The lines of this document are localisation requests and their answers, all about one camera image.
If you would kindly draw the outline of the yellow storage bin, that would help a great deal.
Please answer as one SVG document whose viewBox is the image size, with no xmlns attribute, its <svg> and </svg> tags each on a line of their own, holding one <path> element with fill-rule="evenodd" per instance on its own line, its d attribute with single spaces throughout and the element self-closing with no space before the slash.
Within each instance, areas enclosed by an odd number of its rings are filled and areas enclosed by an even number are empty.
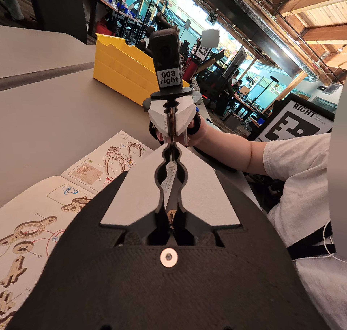
<svg viewBox="0 0 347 330">
<path fill-rule="evenodd" d="M 139 105 L 159 90 L 152 58 L 123 38 L 97 34 L 93 77 Z"/>
</svg>

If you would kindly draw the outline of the cluttered background workbench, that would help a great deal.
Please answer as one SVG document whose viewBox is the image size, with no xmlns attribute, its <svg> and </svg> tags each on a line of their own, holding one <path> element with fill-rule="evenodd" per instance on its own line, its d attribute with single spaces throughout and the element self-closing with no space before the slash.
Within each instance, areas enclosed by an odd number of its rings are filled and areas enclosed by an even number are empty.
<svg viewBox="0 0 347 330">
<path fill-rule="evenodd" d="M 95 32 L 94 32 L 94 27 L 96 25 L 96 10 L 97 10 L 97 4 L 103 4 L 106 7 L 109 7 L 112 11 L 116 12 L 116 18 L 119 17 L 119 15 L 124 16 L 124 19 L 126 22 L 129 20 L 132 20 L 134 22 L 134 25 L 139 25 L 142 26 L 144 22 L 140 20 L 137 17 L 133 17 L 132 15 L 129 15 L 122 11 L 121 6 L 122 6 L 122 0 L 119 0 L 120 5 L 117 7 L 117 0 L 91 0 L 91 12 L 90 12 L 90 19 L 88 23 L 88 30 L 87 34 L 88 36 L 95 37 Z"/>
</svg>

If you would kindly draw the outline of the person's right hand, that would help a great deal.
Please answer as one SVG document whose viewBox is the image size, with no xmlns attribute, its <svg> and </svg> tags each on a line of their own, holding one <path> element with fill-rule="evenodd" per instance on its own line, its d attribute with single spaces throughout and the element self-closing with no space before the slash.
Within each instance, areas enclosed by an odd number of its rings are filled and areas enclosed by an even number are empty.
<svg viewBox="0 0 347 330">
<path fill-rule="evenodd" d="M 206 137 L 210 128 L 203 117 L 196 114 L 187 128 L 188 146 L 197 146 Z"/>
</svg>

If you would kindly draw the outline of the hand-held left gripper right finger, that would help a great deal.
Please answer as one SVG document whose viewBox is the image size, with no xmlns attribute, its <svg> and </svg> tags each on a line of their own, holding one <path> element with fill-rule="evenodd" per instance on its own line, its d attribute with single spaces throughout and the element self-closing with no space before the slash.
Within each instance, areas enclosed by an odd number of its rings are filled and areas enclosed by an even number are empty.
<svg viewBox="0 0 347 330">
<path fill-rule="evenodd" d="M 193 246 L 206 232 L 239 228 L 241 222 L 216 171 L 181 143 L 174 144 L 173 153 L 181 182 L 173 219 L 177 244 Z"/>
</svg>

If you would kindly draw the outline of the wall vent grille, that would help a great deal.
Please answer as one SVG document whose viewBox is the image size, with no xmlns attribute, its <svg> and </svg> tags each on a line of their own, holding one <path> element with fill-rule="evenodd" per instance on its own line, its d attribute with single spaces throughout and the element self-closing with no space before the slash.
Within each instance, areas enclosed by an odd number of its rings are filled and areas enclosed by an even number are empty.
<svg viewBox="0 0 347 330">
<path fill-rule="evenodd" d="M 332 83 L 322 91 L 322 94 L 332 95 L 341 88 L 343 88 L 343 85 L 340 83 Z"/>
</svg>

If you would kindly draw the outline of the tilted display panel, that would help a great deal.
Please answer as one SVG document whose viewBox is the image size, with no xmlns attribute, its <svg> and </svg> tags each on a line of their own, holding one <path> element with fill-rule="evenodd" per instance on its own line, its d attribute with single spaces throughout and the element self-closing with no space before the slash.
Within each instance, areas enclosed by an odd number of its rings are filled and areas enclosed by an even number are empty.
<svg viewBox="0 0 347 330">
<path fill-rule="evenodd" d="M 237 54 L 234 56 L 230 64 L 228 64 L 226 70 L 222 74 L 222 77 L 225 80 L 229 80 L 230 77 L 236 72 L 236 70 L 240 67 L 240 65 L 245 61 L 246 58 L 247 53 L 244 47 L 242 46 L 237 52 Z"/>
</svg>

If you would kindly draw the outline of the small marker sign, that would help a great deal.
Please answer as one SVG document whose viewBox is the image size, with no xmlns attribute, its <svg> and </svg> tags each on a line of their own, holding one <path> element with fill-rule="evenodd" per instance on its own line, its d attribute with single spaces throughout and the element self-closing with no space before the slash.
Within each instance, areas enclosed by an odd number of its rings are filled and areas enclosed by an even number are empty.
<svg viewBox="0 0 347 330">
<path fill-rule="evenodd" d="M 195 43 L 191 49 L 190 56 L 195 55 L 203 62 L 207 59 L 210 51 L 211 51 L 211 48 L 203 47 L 203 46 L 197 47 L 197 44 Z"/>
</svg>

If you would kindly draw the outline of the silver ventilation duct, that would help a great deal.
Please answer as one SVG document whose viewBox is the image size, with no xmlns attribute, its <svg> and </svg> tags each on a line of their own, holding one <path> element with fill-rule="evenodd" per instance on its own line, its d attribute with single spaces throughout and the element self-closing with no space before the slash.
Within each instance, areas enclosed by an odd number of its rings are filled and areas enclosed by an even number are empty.
<svg viewBox="0 0 347 330">
<path fill-rule="evenodd" d="M 301 69 L 310 82 L 319 80 L 245 0 L 217 1 L 218 8 L 285 73 L 293 77 Z"/>
</svg>

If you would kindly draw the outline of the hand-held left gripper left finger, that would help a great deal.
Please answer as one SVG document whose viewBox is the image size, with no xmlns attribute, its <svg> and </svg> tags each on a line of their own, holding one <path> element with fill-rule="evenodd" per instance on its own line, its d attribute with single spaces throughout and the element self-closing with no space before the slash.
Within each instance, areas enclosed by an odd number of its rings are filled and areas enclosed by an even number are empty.
<svg viewBox="0 0 347 330">
<path fill-rule="evenodd" d="M 135 232 L 149 245 L 166 245 L 169 197 L 170 145 L 164 144 L 127 172 L 100 224 Z"/>
</svg>

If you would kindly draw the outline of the black partition panel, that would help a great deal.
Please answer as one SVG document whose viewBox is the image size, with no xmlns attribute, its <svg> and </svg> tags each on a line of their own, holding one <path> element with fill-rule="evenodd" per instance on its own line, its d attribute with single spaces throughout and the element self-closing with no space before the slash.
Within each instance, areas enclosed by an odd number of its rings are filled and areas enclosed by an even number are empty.
<svg viewBox="0 0 347 330">
<path fill-rule="evenodd" d="M 65 33 L 87 43 L 83 0 L 31 0 L 39 30 Z"/>
</svg>

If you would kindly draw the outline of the person's right forearm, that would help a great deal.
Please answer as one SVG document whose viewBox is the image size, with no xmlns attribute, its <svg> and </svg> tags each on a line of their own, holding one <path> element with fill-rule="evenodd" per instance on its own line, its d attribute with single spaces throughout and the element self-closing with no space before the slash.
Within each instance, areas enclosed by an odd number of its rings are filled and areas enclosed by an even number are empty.
<svg viewBox="0 0 347 330">
<path fill-rule="evenodd" d="M 211 127 L 197 148 L 219 162 L 242 172 L 267 175 L 263 155 L 267 142 L 252 142 Z"/>
</svg>

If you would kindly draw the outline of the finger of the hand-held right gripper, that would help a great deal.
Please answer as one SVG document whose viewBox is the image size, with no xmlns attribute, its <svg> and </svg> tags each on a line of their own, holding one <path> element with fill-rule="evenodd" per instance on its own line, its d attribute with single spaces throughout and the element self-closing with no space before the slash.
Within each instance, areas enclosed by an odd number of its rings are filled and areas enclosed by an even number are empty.
<svg viewBox="0 0 347 330">
<path fill-rule="evenodd" d="M 167 100 L 150 100 L 149 117 L 150 133 L 161 144 L 170 143 L 169 118 L 167 111 Z"/>
<path fill-rule="evenodd" d="M 171 102 L 171 146 L 183 135 L 184 145 L 187 145 L 187 129 L 196 115 L 196 105 L 193 97 L 179 97 Z"/>
</svg>

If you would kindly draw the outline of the red container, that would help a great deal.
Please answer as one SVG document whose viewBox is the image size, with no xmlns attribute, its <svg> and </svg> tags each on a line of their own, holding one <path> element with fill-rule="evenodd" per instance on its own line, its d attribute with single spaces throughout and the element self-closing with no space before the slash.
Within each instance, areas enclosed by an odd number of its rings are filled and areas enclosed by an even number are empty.
<svg viewBox="0 0 347 330">
<path fill-rule="evenodd" d="M 191 56 L 187 59 L 186 62 L 186 69 L 184 72 L 184 79 L 185 81 L 190 81 L 191 78 L 195 75 L 199 65 L 200 65 L 200 59 L 196 58 L 194 56 Z"/>
</svg>

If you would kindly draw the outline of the black white marker sign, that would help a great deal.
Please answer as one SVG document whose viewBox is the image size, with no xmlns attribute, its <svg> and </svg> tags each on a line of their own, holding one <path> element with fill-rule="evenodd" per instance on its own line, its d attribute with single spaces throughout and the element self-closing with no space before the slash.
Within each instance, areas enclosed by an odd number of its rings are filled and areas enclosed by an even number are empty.
<svg viewBox="0 0 347 330">
<path fill-rule="evenodd" d="M 334 119 L 334 113 L 289 93 L 248 140 L 270 142 L 330 133 Z"/>
</svg>

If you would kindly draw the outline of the wooden ring gear part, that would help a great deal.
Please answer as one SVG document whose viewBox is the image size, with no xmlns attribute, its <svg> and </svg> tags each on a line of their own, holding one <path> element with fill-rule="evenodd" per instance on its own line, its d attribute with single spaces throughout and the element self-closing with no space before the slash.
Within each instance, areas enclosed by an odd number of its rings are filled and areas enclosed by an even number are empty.
<svg viewBox="0 0 347 330">
<path fill-rule="evenodd" d="M 175 146 L 176 138 L 176 107 L 170 107 L 168 112 L 168 133 L 171 147 Z"/>
</svg>

